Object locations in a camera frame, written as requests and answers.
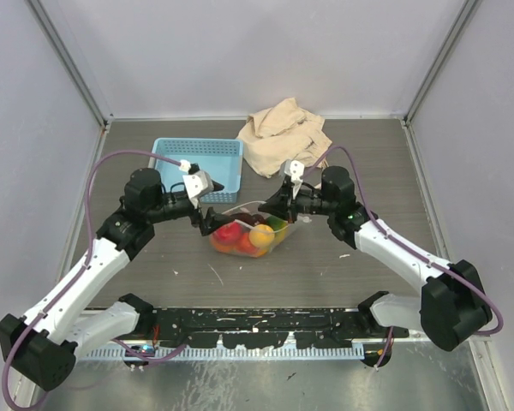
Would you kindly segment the clear zip top bag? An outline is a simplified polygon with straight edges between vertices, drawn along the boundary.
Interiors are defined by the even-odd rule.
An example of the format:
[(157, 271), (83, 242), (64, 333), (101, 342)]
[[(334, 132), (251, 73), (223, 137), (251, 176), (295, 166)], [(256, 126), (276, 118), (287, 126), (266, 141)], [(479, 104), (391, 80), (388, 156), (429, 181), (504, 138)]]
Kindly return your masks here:
[(296, 230), (312, 222), (310, 217), (302, 216), (289, 223), (260, 211), (262, 204), (262, 200), (249, 201), (224, 211), (223, 214), (232, 217), (233, 221), (208, 237), (212, 248), (220, 253), (260, 258), (271, 253)]

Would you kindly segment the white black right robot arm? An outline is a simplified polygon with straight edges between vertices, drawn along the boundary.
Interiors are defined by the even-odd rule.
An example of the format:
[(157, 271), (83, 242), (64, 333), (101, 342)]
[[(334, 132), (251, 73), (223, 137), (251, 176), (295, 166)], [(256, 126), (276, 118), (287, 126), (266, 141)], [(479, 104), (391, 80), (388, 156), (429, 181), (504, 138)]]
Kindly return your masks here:
[(417, 292), (416, 297), (378, 292), (361, 303), (358, 325), (363, 334), (378, 337), (388, 327), (404, 328), (452, 351), (492, 320), (477, 269), (466, 260), (452, 263), (428, 253), (391, 230), (357, 199), (344, 167), (325, 168), (319, 188), (304, 182), (304, 166), (298, 161), (284, 163), (280, 174), (280, 189), (260, 211), (289, 223), (301, 215), (325, 216), (338, 240), (378, 260)]

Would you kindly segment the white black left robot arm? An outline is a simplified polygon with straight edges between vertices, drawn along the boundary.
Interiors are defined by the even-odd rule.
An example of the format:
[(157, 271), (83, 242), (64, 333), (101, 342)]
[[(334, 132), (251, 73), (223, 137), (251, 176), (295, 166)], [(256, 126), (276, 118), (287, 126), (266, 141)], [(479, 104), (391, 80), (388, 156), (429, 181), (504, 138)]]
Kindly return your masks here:
[(74, 325), (93, 297), (154, 237), (155, 224), (187, 217), (202, 235), (210, 235), (230, 222), (212, 209), (201, 210), (202, 197), (224, 188), (208, 173), (191, 165), (182, 186), (181, 191), (166, 191), (159, 172), (151, 168), (131, 174), (119, 208), (90, 235), (86, 253), (71, 271), (22, 316), (7, 314), (0, 320), (6, 370), (15, 369), (49, 392), (67, 379), (84, 351), (125, 334), (135, 339), (152, 334), (152, 306), (133, 295), (108, 309), (100, 326), (82, 331)]

